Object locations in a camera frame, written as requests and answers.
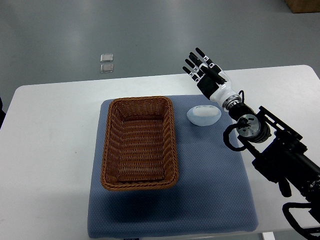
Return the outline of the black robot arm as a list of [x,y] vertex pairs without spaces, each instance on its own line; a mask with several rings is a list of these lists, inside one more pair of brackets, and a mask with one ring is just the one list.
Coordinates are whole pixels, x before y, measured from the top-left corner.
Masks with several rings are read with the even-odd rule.
[[291,214],[291,209],[308,209],[320,220],[320,168],[305,152],[299,133],[285,124],[263,106],[255,113],[244,103],[244,92],[227,98],[222,107],[236,122],[223,132],[224,144],[235,152],[248,150],[252,165],[270,182],[279,186],[281,194],[289,198],[294,186],[306,203],[287,202],[282,212],[291,227],[307,240],[320,238],[319,227],[303,228]]

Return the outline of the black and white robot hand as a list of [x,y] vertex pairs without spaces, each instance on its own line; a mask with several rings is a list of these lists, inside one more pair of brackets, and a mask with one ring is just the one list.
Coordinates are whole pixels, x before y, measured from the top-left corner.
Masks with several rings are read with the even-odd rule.
[[241,97],[232,89],[226,73],[200,48],[190,52],[182,69],[196,82],[198,89],[210,101],[217,103],[226,112],[241,102]]

